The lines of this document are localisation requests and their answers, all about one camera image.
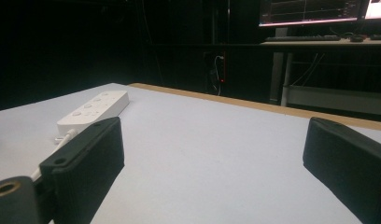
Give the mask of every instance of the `screw hole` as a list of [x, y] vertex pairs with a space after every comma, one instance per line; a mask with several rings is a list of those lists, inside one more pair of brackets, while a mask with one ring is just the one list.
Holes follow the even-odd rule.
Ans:
[[7, 184], [7, 185], [4, 185], [4, 186], [1, 186], [0, 188], [0, 193], [5, 193], [7, 191], [10, 191], [11, 189], [15, 188], [15, 185], [10, 183], [10, 184]]
[[18, 189], [20, 187], [21, 183], [19, 181], [9, 181], [7, 183], [4, 183], [2, 185], [0, 185], [0, 196], [5, 196], [13, 191], [15, 191], [16, 189]]
[[58, 160], [54, 161], [54, 164], [59, 165], [59, 164], [64, 163], [65, 161], [66, 161], [66, 159], [61, 158], [61, 159], [58, 159]]

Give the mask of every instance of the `keyboard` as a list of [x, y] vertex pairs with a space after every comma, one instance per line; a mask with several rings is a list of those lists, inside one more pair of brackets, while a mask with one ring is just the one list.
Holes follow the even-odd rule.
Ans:
[[339, 41], [337, 35], [310, 35], [310, 36], [276, 36], [267, 37], [266, 42], [288, 42], [288, 41]]
[[371, 40], [381, 40], [381, 35], [371, 35]]

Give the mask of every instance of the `wooden table edge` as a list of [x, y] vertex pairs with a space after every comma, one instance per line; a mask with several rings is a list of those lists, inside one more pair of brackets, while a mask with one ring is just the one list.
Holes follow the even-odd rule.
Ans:
[[159, 91], [159, 92], [188, 96], [188, 97], [193, 97], [193, 98], [198, 98], [203, 100], [210, 100], [210, 101], [220, 102], [220, 103], [229, 104], [229, 105], [239, 105], [239, 106], [244, 106], [248, 108], [254, 108], [254, 109], [274, 112], [278, 114], [290, 115], [295, 117], [301, 117], [306, 119], [310, 119], [312, 117], [330, 119], [330, 120], [333, 120], [345, 125], [349, 125], [349, 126], [368, 128], [368, 129], [381, 131], [381, 122], [367, 120], [367, 119], [354, 119], [354, 118], [343, 117], [338, 115], [319, 113], [315, 111], [295, 109], [295, 108], [289, 108], [289, 107], [284, 107], [279, 105], [268, 105], [268, 104], [233, 99], [233, 98], [228, 98], [223, 96], [209, 95], [209, 94], [204, 94], [200, 92], [182, 91], [182, 90], [165, 88], [160, 86], [153, 86], [153, 85], [148, 85], [143, 83], [133, 83], [133, 84], [130, 84], [129, 86], [136, 87], [139, 89], [149, 90], [149, 91]]

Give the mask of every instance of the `black wall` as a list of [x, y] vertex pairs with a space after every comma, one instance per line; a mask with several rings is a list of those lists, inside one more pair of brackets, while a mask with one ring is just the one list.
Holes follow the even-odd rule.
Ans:
[[191, 46], [254, 44], [273, 35], [273, 30], [258, 29], [258, 1], [85, 2], [0, 3], [0, 110], [110, 82], [216, 94], [209, 57], [223, 53], [221, 94], [268, 102], [270, 53]]

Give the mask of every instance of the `desk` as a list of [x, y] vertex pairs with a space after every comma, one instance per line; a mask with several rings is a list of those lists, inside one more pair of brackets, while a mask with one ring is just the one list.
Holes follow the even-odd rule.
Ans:
[[[303, 167], [315, 113], [142, 84], [0, 111], [0, 180], [32, 173], [55, 148], [55, 122], [113, 90], [131, 100], [120, 114], [126, 166], [92, 223], [360, 223]], [[318, 115], [381, 143], [381, 123]]]
[[283, 106], [287, 104], [309, 105], [381, 116], [381, 93], [310, 88], [294, 86], [290, 83], [292, 52], [303, 50], [327, 52], [337, 49], [341, 51], [357, 50], [359, 53], [365, 53], [374, 51], [375, 48], [381, 48], [381, 40], [365, 39], [360, 43], [350, 42], [348, 39], [340, 41], [266, 42], [262, 45], [278, 48], [276, 52], [288, 52], [289, 48], [292, 49], [286, 55], [286, 59], [282, 53], [276, 53], [274, 56], [271, 86], [273, 104], [280, 101]]

